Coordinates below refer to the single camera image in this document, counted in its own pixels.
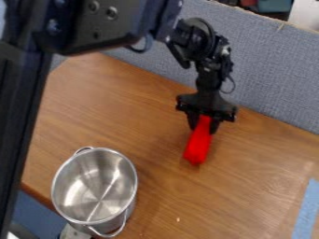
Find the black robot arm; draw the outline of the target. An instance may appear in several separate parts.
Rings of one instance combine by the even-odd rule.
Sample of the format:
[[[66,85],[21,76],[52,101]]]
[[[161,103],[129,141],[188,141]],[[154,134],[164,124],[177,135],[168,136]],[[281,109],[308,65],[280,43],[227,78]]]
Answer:
[[[233,63],[228,39],[201,18],[180,16],[182,0],[2,0],[0,35],[0,239],[6,239],[29,145],[56,56],[96,65],[108,49],[142,54],[162,44],[197,72],[197,90],[176,98],[190,129],[216,134],[237,108],[223,97]]]

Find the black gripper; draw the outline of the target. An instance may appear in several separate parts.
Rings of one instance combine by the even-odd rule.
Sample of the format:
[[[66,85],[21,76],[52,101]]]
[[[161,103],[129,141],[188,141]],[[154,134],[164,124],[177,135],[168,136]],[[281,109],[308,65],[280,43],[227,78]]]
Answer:
[[[216,133],[221,121],[235,121],[237,107],[223,99],[220,87],[220,71],[199,67],[197,91],[180,94],[176,98],[176,110],[185,113],[192,130],[197,126],[199,116],[211,118],[209,134]]]

